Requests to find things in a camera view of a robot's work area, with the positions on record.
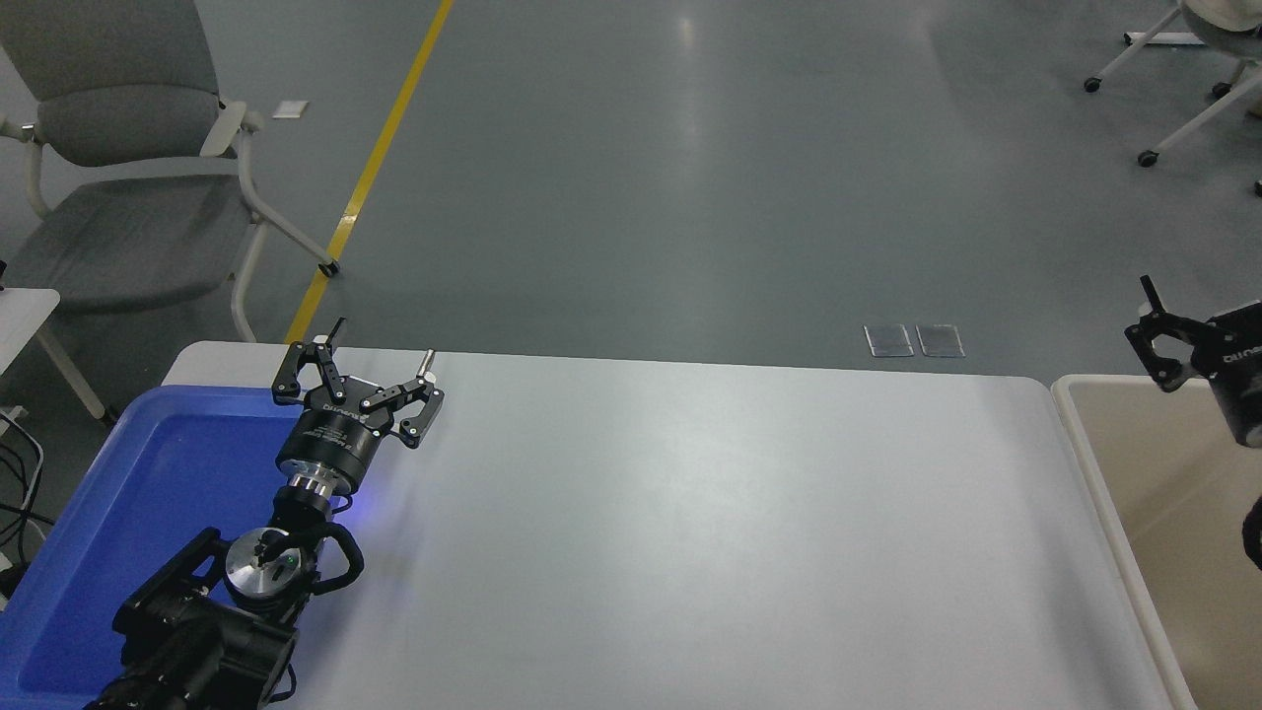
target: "cable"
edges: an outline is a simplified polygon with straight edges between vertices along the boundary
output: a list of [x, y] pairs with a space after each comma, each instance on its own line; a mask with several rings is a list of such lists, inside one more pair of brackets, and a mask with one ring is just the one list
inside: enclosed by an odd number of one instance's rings
[[289, 690], [273, 695], [268, 699], [268, 702], [281, 702], [284, 700], [289, 700], [295, 692], [298, 692], [298, 676], [294, 675], [294, 665], [290, 663], [285, 666], [285, 672], [289, 673]]
[[0, 503], [0, 511], [8, 511], [9, 513], [18, 513], [19, 516], [25, 516], [25, 517], [32, 518], [34, 521], [39, 521], [40, 523], [48, 523], [49, 526], [56, 526], [57, 525], [57, 521], [49, 518], [48, 516], [40, 516], [39, 513], [37, 513], [34, 511], [23, 511], [21, 508], [18, 508], [16, 506], [8, 506], [5, 503]]
[[44, 535], [44, 530], [40, 528], [38, 525], [30, 522], [32, 507], [34, 506], [35, 496], [39, 493], [39, 474], [44, 470], [44, 448], [40, 446], [38, 441], [35, 441], [35, 438], [30, 436], [30, 433], [28, 433], [27, 430], [24, 430], [21, 428], [21, 425], [19, 425], [16, 421], [14, 421], [14, 419], [10, 417], [9, 415], [6, 415], [4, 412], [0, 412], [0, 420], [4, 420], [6, 422], [9, 422], [9, 426], [15, 433], [18, 433], [19, 435], [21, 435], [21, 438], [27, 440], [27, 443], [30, 445], [32, 450], [34, 450], [34, 453], [35, 453], [35, 464], [34, 464], [34, 467], [33, 467], [33, 469], [30, 472], [30, 480], [28, 482], [28, 486], [27, 486], [27, 496], [21, 499], [21, 506], [19, 507], [20, 508], [20, 513], [19, 513], [18, 522], [16, 522], [18, 523], [18, 531], [16, 531], [16, 533], [10, 533], [9, 537], [6, 537], [3, 542], [0, 542], [0, 545], [6, 545], [10, 540], [14, 538], [14, 535], [16, 535], [16, 537], [18, 537], [18, 560], [20, 562], [25, 564], [28, 561], [27, 560], [27, 551], [25, 551], [27, 525], [29, 523], [32, 527], [34, 527], [35, 532], [39, 533], [40, 538], [43, 538], [45, 541], [48, 540], [48, 536]]
[[21, 489], [27, 491], [27, 463], [21, 459], [21, 457], [18, 455], [16, 451], [14, 451], [8, 444], [4, 444], [3, 441], [0, 441], [0, 451], [8, 451], [14, 458], [14, 462], [18, 462], [18, 468], [14, 469], [13, 463], [0, 457], [0, 462], [3, 462], [6, 467], [9, 467], [9, 470], [13, 472], [13, 475], [18, 477], [18, 480], [21, 482]]

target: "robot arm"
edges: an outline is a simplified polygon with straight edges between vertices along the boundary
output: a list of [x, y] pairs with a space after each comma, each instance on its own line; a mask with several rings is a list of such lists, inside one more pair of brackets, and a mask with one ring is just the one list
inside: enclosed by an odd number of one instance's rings
[[[1135, 353], [1162, 392], [1174, 392], [1189, 378], [1201, 376], [1241, 446], [1262, 448], [1262, 303], [1247, 303], [1205, 322], [1175, 315], [1165, 309], [1152, 279], [1141, 276], [1151, 311], [1126, 328]], [[1193, 346], [1181, 363], [1159, 357], [1152, 340], [1170, 335]], [[1241, 526], [1244, 554], [1262, 570], [1262, 499]]]
[[[293, 695], [294, 687], [275, 689], [286, 668], [297, 684], [289, 658], [298, 617], [312, 597], [346, 588], [365, 566], [355, 537], [333, 522], [331, 499], [360, 489], [386, 436], [416, 449], [443, 404], [429, 372], [433, 349], [399, 386], [342, 376], [333, 352], [343, 322], [292, 343], [273, 382], [274, 402], [303, 412], [276, 457], [289, 480], [273, 498], [271, 520], [235, 540], [206, 528], [122, 604], [114, 629], [126, 637], [124, 672], [88, 709], [252, 710]], [[302, 395], [298, 375], [309, 364], [321, 385]], [[415, 402], [424, 404], [420, 414], [392, 431], [394, 415]], [[333, 579], [321, 579], [317, 566], [326, 540], [350, 562]], [[221, 583], [235, 605], [209, 598]]]

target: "chair seat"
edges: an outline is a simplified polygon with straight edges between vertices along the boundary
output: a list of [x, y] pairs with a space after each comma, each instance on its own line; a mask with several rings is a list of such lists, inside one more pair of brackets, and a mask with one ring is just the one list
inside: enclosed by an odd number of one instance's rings
[[1186, 10], [1182, 16], [1188, 29], [1206, 45], [1237, 59], [1262, 59], [1262, 38], [1253, 32], [1229, 32], [1198, 15], [1188, 5], [1184, 5], [1184, 10]]
[[54, 288], [67, 313], [169, 305], [223, 282], [249, 223], [236, 175], [90, 183], [9, 260], [5, 282]]

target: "black cable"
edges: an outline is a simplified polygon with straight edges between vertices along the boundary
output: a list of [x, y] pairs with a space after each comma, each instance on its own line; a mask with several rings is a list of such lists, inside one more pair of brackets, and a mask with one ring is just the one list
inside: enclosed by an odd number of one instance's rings
[[274, 694], [268, 699], [268, 702], [281, 702], [284, 700], [289, 700], [295, 692], [298, 692], [298, 676], [294, 675], [294, 665], [290, 663], [285, 666], [285, 672], [289, 673], [289, 690]]
[[37, 513], [34, 511], [23, 511], [21, 508], [18, 508], [16, 506], [9, 506], [6, 503], [0, 503], [0, 511], [8, 511], [9, 513], [18, 513], [19, 516], [24, 516], [24, 517], [30, 518], [33, 521], [39, 521], [40, 523], [48, 523], [49, 526], [56, 526], [57, 525], [57, 521], [54, 521], [54, 520], [52, 520], [52, 518], [49, 518], [47, 516], [40, 516], [39, 513]]
[[24, 462], [23, 458], [19, 457], [18, 453], [13, 450], [13, 448], [10, 448], [8, 444], [4, 444], [3, 441], [0, 441], [0, 451], [8, 451], [14, 458], [14, 460], [18, 462], [18, 470], [15, 470], [14, 467], [13, 467], [13, 464], [8, 459], [0, 457], [0, 462], [3, 462], [6, 467], [9, 467], [9, 470], [14, 473], [13, 475], [18, 477], [18, 479], [21, 482], [21, 492], [25, 494], [27, 493], [27, 462]]
[[[28, 562], [28, 560], [27, 560], [27, 550], [25, 550], [25, 547], [27, 547], [27, 523], [30, 522], [32, 511], [35, 507], [35, 498], [39, 496], [39, 483], [40, 483], [40, 475], [39, 474], [42, 473], [42, 470], [44, 468], [44, 449], [42, 446], [39, 446], [39, 443], [35, 441], [35, 438], [30, 436], [30, 434], [28, 434], [27, 430], [24, 430], [21, 428], [21, 425], [19, 425], [16, 421], [14, 421], [14, 419], [10, 417], [9, 415], [6, 415], [4, 412], [0, 412], [0, 420], [4, 420], [5, 422], [9, 422], [9, 429], [11, 429], [11, 430], [16, 431], [19, 435], [21, 435], [21, 438], [27, 441], [27, 444], [30, 445], [32, 451], [35, 453], [35, 465], [34, 465], [34, 468], [33, 468], [33, 470], [30, 473], [30, 483], [28, 484], [28, 488], [27, 488], [27, 491], [24, 493], [24, 497], [23, 497], [23, 504], [21, 504], [21, 508], [20, 508], [21, 513], [19, 513], [18, 521], [15, 522], [16, 526], [18, 526], [18, 530], [16, 530], [15, 533], [9, 533], [9, 537], [6, 537], [4, 541], [0, 541], [0, 546], [4, 546], [4, 545], [8, 545], [9, 541], [11, 541], [16, 536], [16, 538], [18, 538], [18, 560], [21, 564], [25, 565]], [[18, 462], [21, 462], [21, 457], [18, 457], [18, 453], [13, 451], [8, 445], [0, 445], [0, 446], [4, 446], [6, 450], [9, 450], [14, 455], [14, 458], [18, 459]], [[25, 464], [21, 464], [21, 467], [23, 467], [23, 472], [25, 472]]]

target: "chair leg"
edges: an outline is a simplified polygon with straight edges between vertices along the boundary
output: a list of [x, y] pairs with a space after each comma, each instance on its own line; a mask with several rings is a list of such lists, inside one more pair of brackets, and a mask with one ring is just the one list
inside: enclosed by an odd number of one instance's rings
[[1244, 69], [1247, 69], [1248, 67], [1249, 63], [1244, 59], [1235, 62], [1235, 71], [1232, 72], [1232, 78], [1215, 83], [1214, 87], [1209, 90], [1209, 92], [1214, 96], [1214, 98], [1222, 98], [1223, 96], [1227, 96], [1227, 92], [1229, 92], [1232, 87], [1235, 86], [1235, 82], [1241, 81], [1241, 77], [1244, 76]]
[[337, 259], [328, 252], [324, 247], [316, 243], [316, 241], [303, 233], [300, 228], [294, 226], [289, 219], [286, 219], [280, 212], [271, 207], [259, 197], [259, 190], [254, 187], [254, 175], [251, 172], [250, 160], [252, 156], [252, 136], [249, 131], [241, 134], [237, 141], [237, 177], [241, 182], [241, 194], [245, 197], [250, 208], [257, 212], [262, 218], [276, 224], [276, 228], [281, 231], [285, 236], [293, 240], [298, 246], [302, 246], [312, 256], [319, 261], [319, 270], [327, 276], [341, 270]]
[[35, 216], [43, 219], [48, 216], [48, 203], [39, 190], [39, 179], [44, 172], [44, 146], [32, 140], [27, 144], [27, 202]]
[[71, 361], [69, 354], [66, 353], [66, 348], [62, 347], [61, 340], [53, 335], [48, 323], [44, 323], [38, 330], [35, 330], [35, 339], [38, 339], [39, 344], [43, 346], [44, 352], [48, 352], [48, 359], [53, 362], [53, 366], [56, 366], [62, 373], [62, 377], [66, 378], [67, 385], [71, 386], [71, 390], [74, 391], [80, 402], [83, 404], [87, 414], [92, 415], [93, 420], [112, 425], [112, 420], [116, 420], [116, 417], [114, 417], [112, 412], [106, 410], [105, 405], [101, 404], [101, 399], [97, 397], [96, 392], [92, 391], [92, 387], [87, 385], [87, 380], [83, 378], [83, 373], [74, 367], [74, 362]]
[[1239, 86], [1233, 88], [1230, 93], [1210, 103], [1209, 107], [1198, 113], [1196, 117], [1184, 124], [1182, 127], [1166, 136], [1165, 140], [1153, 145], [1150, 150], [1140, 153], [1140, 164], [1147, 168], [1153, 163], [1156, 163], [1157, 155], [1160, 155], [1162, 150], [1170, 148], [1175, 143], [1179, 143], [1189, 132], [1200, 127], [1205, 121], [1213, 119], [1219, 112], [1225, 110], [1228, 106], [1243, 98], [1244, 95], [1248, 93], [1249, 90], [1256, 87], [1258, 83], [1262, 83], [1262, 69], [1254, 68], [1253, 72], [1249, 74], [1249, 77], [1246, 78]]
[[1165, 29], [1165, 26], [1167, 24], [1175, 21], [1175, 18], [1179, 16], [1180, 11], [1181, 11], [1180, 6], [1175, 5], [1175, 8], [1171, 9], [1169, 13], [1166, 13], [1166, 15], [1164, 18], [1161, 18], [1161, 20], [1157, 24], [1152, 25], [1152, 29], [1150, 29], [1148, 32], [1143, 33], [1143, 37], [1141, 37], [1138, 39], [1138, 42], [1135, 42], [1133, 44], [1131, 44], [1129, 47], [1127, 47], [1126, 52], [1122, 52], [1121, 54], [1118, 54], [1117, 58], [1114, 58], [1112, 62], [1108, 63], [1108, 66], [1106, 66], [1103, 69], [1095, 72], [1094, 76], [1092, 76], [1085, 82], [1083, 82], [1083, 88], [1085, 88], [1088, 93], [1094, 93], [1100, 87], [1100, 82], [1104, 81], [1104, 78], [1108, 74], [1111, 74], [1114, 71], [1117, 71], [1117, 68], [1121, 67], [1122, 64], [1129, 62], [1131, 57], [1135, 57], [1136, 52], [1138, 52], [1140, 49], [1143, 49], [1143, 45], [1147, 44], [1148, 42], [1151, 42], [1152, 38], [1156, 37], [1156, 34], [1159, 32], [1161, 32], [1162, 29]]
[[250, 322], [245, 317], [245, 294], [250, 290], [250, 281], [254, 279], [254, 269], [259, 265], [259, 255], [262, 253], [262, 241], [268, 236], [268, 222], [259, 222], [254, 227], [254, 238], [245, 252], [241, 267], [237, 269], [236, 281], [232, 284], [232, 323], [237, 328], [237, 334], [244, 342], [259, 342], [250, 328]]

